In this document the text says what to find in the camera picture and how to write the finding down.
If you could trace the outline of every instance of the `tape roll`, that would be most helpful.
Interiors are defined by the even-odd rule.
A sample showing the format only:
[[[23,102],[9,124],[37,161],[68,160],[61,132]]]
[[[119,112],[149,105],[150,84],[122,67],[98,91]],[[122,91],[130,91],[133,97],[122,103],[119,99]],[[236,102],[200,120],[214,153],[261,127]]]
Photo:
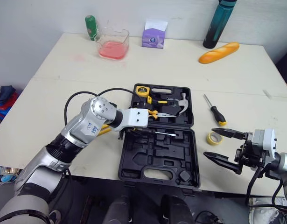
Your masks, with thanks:
[[[212,146],[218,145],[222,142],[222,136],[216,132],[210,132],[207,135],[207,142]]]

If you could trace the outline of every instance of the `table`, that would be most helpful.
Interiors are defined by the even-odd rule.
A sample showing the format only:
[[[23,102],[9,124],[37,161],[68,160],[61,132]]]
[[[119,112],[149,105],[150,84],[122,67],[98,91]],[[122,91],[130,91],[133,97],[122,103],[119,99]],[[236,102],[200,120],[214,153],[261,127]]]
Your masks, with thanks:
[[[228,128],[253,132],[273,127],[278,152],[287,152],[287,87],[262,46],[241,44],[222,60],[200,64],[198,58],[207,51],[202,42],[165,40],[164,49],[140,44],[140,38],[131,37],[126,57],[115,61],[99,57],[87,35],[63,34],[0,125],[0,165],[24,168],[54,139],[64,126],[64,104],[74,92],[132,90],[135,83],[191,89],[201,190],[245,194],[254,173],[244,167],[242,175],[237,175],[203,155],[212,151],[233,161],[243,143],[227,138],[215,147],[206,143],[206,134],[217,125],[203,94],[224,114]],[[89,97],[79,95],[71,101],[68,119],[79,113]],[[121,91],[104,97],[119,108],[127,108],[131,99]],[[72,174],[117,180],[122,144],[117,133],[99,136],[73,161]],[[277,185],[274,180],[258,179],[252,194],[272,195]]]

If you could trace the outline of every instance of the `tool case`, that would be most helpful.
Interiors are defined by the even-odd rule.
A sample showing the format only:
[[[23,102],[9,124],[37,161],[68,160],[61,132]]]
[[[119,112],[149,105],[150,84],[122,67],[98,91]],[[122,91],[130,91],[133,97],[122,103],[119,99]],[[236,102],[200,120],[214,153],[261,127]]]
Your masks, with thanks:
[[[187,110],[177,117],[154,119],[148,118],[148,128],[156,132],[174,133],[175,137],[164,134],[143,133],[139,136],[125,132],[125,139],[119,165],[119,178],[128,184],[136,182],[162,184],[183,189],[197,189],[200,186],[196,141],[193,126],[191,93],[189,88],[136,84],[150,87],[149,95],[153,99],[182,99],[186,93],[189,102]],[[158,112],[178,115],[182,110],[179,105],[151,105],[146,98],[133,95],[132,108],[147,108]]]

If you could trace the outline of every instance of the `green can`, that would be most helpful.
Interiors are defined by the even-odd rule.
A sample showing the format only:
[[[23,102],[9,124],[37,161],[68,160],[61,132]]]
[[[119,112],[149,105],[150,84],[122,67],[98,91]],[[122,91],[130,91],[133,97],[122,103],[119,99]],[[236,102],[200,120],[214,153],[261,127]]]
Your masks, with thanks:
[[[88,35],[92,41],[97,41],[98,37],[98,25],[96,18],[93,15],[88,15],[85,18],[86,28]]]

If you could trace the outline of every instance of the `pink liquid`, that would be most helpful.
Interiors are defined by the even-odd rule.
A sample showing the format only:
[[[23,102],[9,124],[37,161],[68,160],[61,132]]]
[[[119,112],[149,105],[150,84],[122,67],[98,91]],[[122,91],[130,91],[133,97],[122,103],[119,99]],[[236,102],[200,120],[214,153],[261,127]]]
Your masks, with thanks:
[[[125,56],[127,50],[128,46],[122,43],[108,41],[102,45],[98,53],[103,57],[121,59]]]

